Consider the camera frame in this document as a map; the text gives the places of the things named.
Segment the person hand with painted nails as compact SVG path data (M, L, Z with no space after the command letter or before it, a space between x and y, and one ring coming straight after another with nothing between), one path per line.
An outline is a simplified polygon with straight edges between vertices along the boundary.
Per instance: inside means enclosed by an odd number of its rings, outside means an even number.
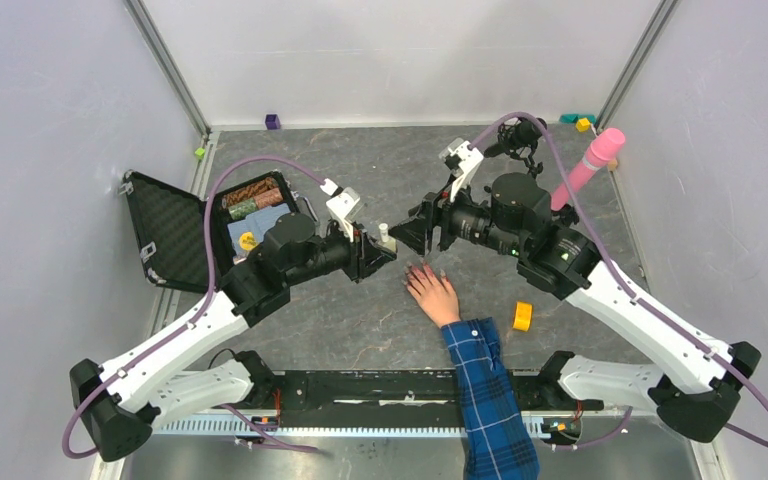
M407 265L404 286L419 308L438 328L461 320L459 300L443 271L430 265Z

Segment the small nail polish bottle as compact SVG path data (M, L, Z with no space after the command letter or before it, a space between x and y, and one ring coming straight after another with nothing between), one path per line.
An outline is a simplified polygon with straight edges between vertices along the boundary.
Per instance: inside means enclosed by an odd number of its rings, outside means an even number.
M380 245L390 252L396 253L398 251L398 244L396 239L390 235L389 225L387 223L380 223L378 229Z

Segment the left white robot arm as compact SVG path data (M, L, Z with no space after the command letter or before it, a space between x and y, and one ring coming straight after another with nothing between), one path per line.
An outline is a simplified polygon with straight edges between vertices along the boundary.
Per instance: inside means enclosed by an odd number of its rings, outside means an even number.
M84 359L70 369L75 412L62 437L64 454L82 456L70 447L78 423L94 444L87 453L112 462L140 448L155 429L191 413L243 401L255 408L266 405L274 381L251 360L232 359L202 373L182 371L288 304L291 287L337 270L359 282L395 260L395 238L386 225L379 230L373 237L351 224L344 232L340 221L330 220L321 237L308 216L281 216L188 315L111 360Z

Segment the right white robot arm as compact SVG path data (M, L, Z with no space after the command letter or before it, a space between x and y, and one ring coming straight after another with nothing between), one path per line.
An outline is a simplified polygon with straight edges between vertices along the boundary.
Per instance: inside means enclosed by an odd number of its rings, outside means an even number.
M663 307L592 240L554 218L549 193L530 175L501 175L488 192L483 203L454 185L428 193L389 233L419 255L463 239L514 257L531 286L592 315L646 357L634 365L555 352L537 382L545 405L562 408L574 399L631 407L688 439L712 441L729 423L760 352L709 337Z

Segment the blue plaid sleeve forearm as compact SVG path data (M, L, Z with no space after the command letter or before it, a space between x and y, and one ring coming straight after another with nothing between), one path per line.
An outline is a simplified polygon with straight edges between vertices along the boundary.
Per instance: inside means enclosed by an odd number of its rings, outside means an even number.
M538 455L522 419L492 319L441 328L464 422L466 479L536 479Z

